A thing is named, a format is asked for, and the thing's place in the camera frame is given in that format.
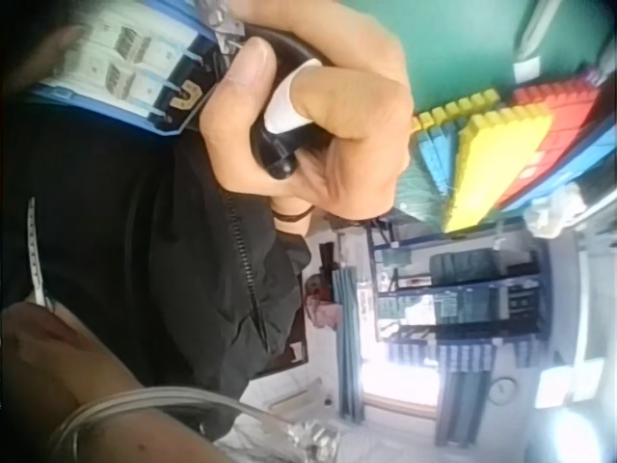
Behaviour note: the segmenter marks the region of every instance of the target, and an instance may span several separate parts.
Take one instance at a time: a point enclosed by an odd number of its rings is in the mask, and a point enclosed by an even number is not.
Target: fingernail
[[[238,85],[251,87],[263,72],[266,58],[267,48],[263,40],[251,38],[231,63],[226,79]]]
[[[229,11],[238,19],[244,19],[251,14],[252,0],[229,0]]]

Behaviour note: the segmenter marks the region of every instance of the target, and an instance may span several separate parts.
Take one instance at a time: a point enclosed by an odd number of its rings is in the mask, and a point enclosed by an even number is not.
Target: black strap
[[[295,222],[300,222],[302,219],[304,219],[305,217],[307,217],[313,210],[315,209],[315,206],[312,205],[311,207],[309,207],[306,211],[304,211],[302,214],[299,215],[285,215],[285,214],[279,214],[276,210],[272,209],[272,213],[274,214],[275,218],[277,220],[280,220],[281,222],[286,222],[288,224],[292,224]]]

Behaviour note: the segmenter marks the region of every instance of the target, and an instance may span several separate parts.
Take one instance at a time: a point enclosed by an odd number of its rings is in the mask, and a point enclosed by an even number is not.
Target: curtain
[[[339,413],[347,421],[364,421],[362,404],[362,356],[356,267],[333,272],[335,302],[343,308],[342,323],[336,328]]]
[[[448,372],[442,374],[442,382],[435,445],[466,448],[478,434],[491,372]]]

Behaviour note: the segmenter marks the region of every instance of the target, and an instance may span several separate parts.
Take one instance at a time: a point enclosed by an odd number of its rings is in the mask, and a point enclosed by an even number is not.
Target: shelf
[[[503,232],[511,232],[514,230],[519,230],[522,227],[524,227],[524,221],[521,217],[518,217],[518,216],[510,217],[503,221]],[[450,234],[435,233],[435,234],[429,234],[426,236],[419,236],[417,238],[401,239],[399,241],[392,241],[391,243],[376,244],[373,246],[373,252],[383,251],[386,249],[404,248],[407,246],[418,246],[418,245],[429,244],[429,243],[431,246],[438,246],[440,244],[456,242],[460,240],[462,236],[465,239],[474,239],[480,236],[469,237],[468,235],[482,233],[482,232],[491,232],[495,228],[496,228],[496,223],[480,224],[480,225],[476,225],[474,227],[470,227],[464,230],[459,230],[459,231],[456,231]]]
[[[426,294],[450,294],[458,292],[473,291],[474,289],[484,288],[498,288],[509,286],[529,286],[536,287],[540,285],[540,275],[523,275],[520,277],[506,277],[500,280],[491,280],[489,282],[479,283],[463,283],[459,285],[450,286],[429,286],[419,288],[406,288],[399,289],[398,291],[379,292],[377,297],[390,298],[390,297],[404,297],[404,296],[423,296]]]

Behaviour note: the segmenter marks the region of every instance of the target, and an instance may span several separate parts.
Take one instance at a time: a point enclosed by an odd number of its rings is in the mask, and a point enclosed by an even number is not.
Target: white tag
[[[310,66],[322,66],[321,62],[316,59],[308,60],[299,68],[289,74],[277,87],[272,94],[270,103],[263,115],[263,120],[266,129],[270,133],[278,135],[288,132],[294,128],[302,127],[312,123],[311,120],[301,116],[291,103],[291,82],[298,72]]]
[[[540,77],[539,56],[514,64],[514,80],[517,84],[522,84],[538,77]]]

